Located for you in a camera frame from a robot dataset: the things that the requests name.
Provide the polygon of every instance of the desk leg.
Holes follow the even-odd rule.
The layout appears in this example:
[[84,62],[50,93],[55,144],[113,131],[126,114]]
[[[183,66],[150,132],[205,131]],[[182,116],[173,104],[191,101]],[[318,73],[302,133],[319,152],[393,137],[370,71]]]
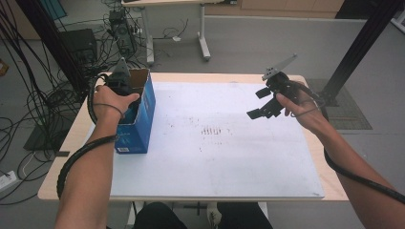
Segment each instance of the desk leg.
[[143,31],[145,32],[146,39],[146,62],[148,63],[148,65],[153,65],[155,62],[155,56],[153,52],[153,38],[152,35],[149,33],[149,23],[146,8],[141,8],[140,13],[142,15]]
[[199,36],[200,46],[202,47],[202,56],[205,58],[206,61],[208,61],[209,58],[211,58],[211,54],[209,53],[208,46],[206,45],[205,34],[204,34],[204,27],[205,27],[205,23],[204,23],[205,6],[204,6],[204,4],[200,4],[200,15],[201,15],[200,32],[197,32],[197,35]]

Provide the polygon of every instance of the electronic device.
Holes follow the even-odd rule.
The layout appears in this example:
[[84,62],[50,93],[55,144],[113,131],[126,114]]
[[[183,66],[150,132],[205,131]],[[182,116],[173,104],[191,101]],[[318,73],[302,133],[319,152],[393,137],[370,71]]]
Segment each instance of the electronic device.
[[78,64],[92,64],[97,61],[97,42],[91,29],[62,31],[60,37]]
[[277,93],[281,93],[295,104],[298,104],[298,92],[299,90],[301,90],[309,95],[312,99],[314,99],[314,101],[316,101],[317,103],[319,102],[319,104],[317,104],[318,106],[323,106],[322,100],[320,99],[319,95],[314,93],[306,86],[289,80],[288,76],[281,72],[281,70],[285,68],[289,63],[291,63],[296,57],[297,54],[294,54],[292,57],[282,61],[274,67],[266,69],[265,74],[262,76],[262,79],[266,80],[266,87],[258,91],[256,95],[259,98],[263,98],[265,96],[273,94],[273,97],[262,108],[247,112],[247,115],[251,119],[256,119],[261,116],[265,116],[267,118],[278,116],[281,113],[281,110],[284,109],[284,107],[276,99]]
[[125,17],[125,10],[111,10],[109,21],[111,25],[111,35],[115,38],[119,53],[128,57],[135,53],[135,39],[132,33],[133,28],[128,24]]
[[[134,77],[131,76],[125,58],[121,57],[117,62],[113,73],[105,79],[105,85],[116,94],[126,96],[128,94],[142,94],[143,88],[134,88]],[[131,103],[125,117],[120,120],[120,124],[131,124],[138,114],[140,99]]]

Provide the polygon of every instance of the forearm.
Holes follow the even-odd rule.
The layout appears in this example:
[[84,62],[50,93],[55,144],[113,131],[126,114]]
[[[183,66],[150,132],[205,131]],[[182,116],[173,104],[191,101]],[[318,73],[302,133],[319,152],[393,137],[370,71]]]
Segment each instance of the forearm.
[[[115,135],[116,131],[117,121],[99,120],[88,142]],[[103,144],[82,156],[72,166],[60,200],[56,227],[72,225],[74,228],[105,228],[113,153],[114,143]]]
[[[315,131],[333,162],[342,168],[394,188],[384,177],[374,170],[349,143],[338,134],[329,123],[322,130]],[[405,225],[405,205],[389,198],[357,181],[338,174],[354,210],[366,228],[403,228]]]

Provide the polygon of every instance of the leg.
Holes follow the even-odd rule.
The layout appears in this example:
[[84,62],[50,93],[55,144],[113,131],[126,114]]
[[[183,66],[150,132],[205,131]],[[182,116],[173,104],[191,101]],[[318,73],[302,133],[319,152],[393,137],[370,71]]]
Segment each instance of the leg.
[[200,4],[200,32],[198,32],[197,35],[199,36],[200,46],[202,47],[202,56],[205,58],[206,61],[208,61],[209,58],[211,58],[211,54],[209,53],[209,49],[205,41],[204,15],[205,6],[204,4]]
[[133,229],[187,229],[187,227],[165,204],[153,202],[139,211]]
[[143,30],[146,40],[146,62],[148,63],[148,65],[153,65],[155,62],[155,56],[153,52],[153,38],[152,35],[149,33],[149,22],[146,8],[141,8],[140,14],[142,15]]
[[218,202],[221,229],[272,229],[257,202]]

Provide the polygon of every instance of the hand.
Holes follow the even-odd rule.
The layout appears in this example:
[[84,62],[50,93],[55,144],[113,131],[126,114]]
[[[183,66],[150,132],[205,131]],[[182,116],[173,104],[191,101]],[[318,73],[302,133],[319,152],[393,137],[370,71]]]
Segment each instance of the hand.
[[120,120],[122,114],[128,110],[128,106],[137,99],[139,99],[139,94],[120,96],[107,86],[96,86],[93,104],[98,104],[94,106],[97,120],[105,118]]
[[310,130],[314,134],[321,132],[321,128],[325,125],[330,125],[329,122],[322,116],[316,107],[315,102],[309,95],[300,90],[299,101],[300,105],[293,103],[287,97],[280,93],[276,94],[277,101],[286,108],[285,115],[288,116],[293,113],[298,122],[306,129]]

